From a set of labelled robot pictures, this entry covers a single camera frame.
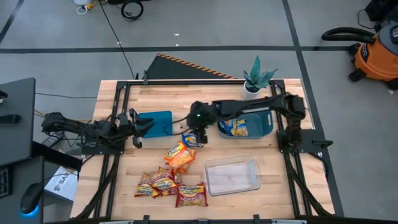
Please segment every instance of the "orange shop vacuum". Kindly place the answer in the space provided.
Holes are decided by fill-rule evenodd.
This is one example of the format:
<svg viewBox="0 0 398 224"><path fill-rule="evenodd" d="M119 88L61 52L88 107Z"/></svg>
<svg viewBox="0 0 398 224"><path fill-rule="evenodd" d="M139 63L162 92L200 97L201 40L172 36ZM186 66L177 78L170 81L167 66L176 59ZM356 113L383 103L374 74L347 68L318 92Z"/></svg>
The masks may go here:
<svg viewBox="0 0 398 224"><path fill-rule="evenodd" d="M353 82L364 77L383 80L391 90L398 90L398 24L385 26L376 35L362 29L340 27L326 31L322 40L361 42L348 47L356 68L348 75L349 79Z"/></svg>

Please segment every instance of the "white flower pot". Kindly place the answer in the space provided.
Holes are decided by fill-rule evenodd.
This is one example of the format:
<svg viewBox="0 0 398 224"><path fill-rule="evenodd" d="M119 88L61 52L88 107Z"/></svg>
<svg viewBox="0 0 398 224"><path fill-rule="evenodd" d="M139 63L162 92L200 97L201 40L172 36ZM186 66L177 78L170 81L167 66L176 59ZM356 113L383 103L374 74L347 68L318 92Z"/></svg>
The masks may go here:
<svg viewBox="0 0 398 224"><path fill-rule="evenodd" d="M257 97L257 95L259 94L260 90L257 91L257 92L255 92L255 93L249 92L249 91L246 89L246 82L244 82L244 84L243 84L243 91L242 91L242 93L243 93L243 99L244 99L244 100L253 100L253 99L256 99L256 97Z"/></svg>

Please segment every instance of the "succulent plant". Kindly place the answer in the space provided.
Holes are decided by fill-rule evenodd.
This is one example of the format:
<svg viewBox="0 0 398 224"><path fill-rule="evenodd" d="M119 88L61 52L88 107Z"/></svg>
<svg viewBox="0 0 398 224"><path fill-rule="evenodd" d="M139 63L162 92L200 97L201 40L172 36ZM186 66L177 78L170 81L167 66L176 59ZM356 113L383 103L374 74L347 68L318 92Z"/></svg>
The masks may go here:
<svg viewBox="0 0 398 224"><path fill-rule="evenodd" d="M260 58L257 55L256 59L254 60L253 67L251 68L250 75L248 75L247 71L243 70L243 75L244 79L246 79L246 84L245 88L251 92L251 93L256 93L258 92L261 88L265 88L271 80L271 78L274 76L276 70L271 71L271 72L263 72L260 73Z"/></svg>

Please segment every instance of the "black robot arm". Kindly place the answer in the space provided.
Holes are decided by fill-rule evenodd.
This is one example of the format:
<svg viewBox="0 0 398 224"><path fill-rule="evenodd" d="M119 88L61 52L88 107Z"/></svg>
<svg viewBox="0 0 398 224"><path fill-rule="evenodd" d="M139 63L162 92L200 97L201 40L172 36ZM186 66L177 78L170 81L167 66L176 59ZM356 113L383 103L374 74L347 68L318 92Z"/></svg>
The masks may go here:
<svg viewBox="0 0 398 224"><path fill-rule="evenodd" d="M300 124L305 118L303 98L290 93L265 97L256 100L219 100L211 105L199 101L191 105L187 116L187 125L196 135L197 142L207 143L205 128L219 121L235 119L242 114L259 111L277 111L285 116L289 123L286 128L288 142L300 144Z"/></svg>
<svg viewBox="0 0 398 224"><path fill-rule="evenodd" d="M48 113L45 115L42 123L42 132L67 131L85 137L84 141L81 141L79 144L80 146L96 146L99 144L108 148L117 148L128 137L132 136L133 144L137 148L141 148L142 143L139 141L139 138L143 137L153 127L153 119L139 118L136 111L132 108L129 110L129 114L131 120L128 120L126 115L119 114L117 117L119 126L116 126L114 123L108 121L110 117L94 121L92 124L86 124L67 119L59 112Z"/></svg>

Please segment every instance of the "shop vac hose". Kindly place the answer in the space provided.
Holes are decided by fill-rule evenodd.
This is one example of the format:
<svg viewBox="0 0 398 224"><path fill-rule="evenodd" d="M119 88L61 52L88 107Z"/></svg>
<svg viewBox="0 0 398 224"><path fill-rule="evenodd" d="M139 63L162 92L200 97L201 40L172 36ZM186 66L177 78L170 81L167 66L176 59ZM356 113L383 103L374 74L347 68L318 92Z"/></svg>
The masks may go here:
<svg viewBox="0 0 398 224"><path fill-rule="evenodd" d="M322 34L322 40L327 41L358 41L367 44L374 44L376 39L374 34L357 28L352 27L340 27L331 29Z"/></svg>

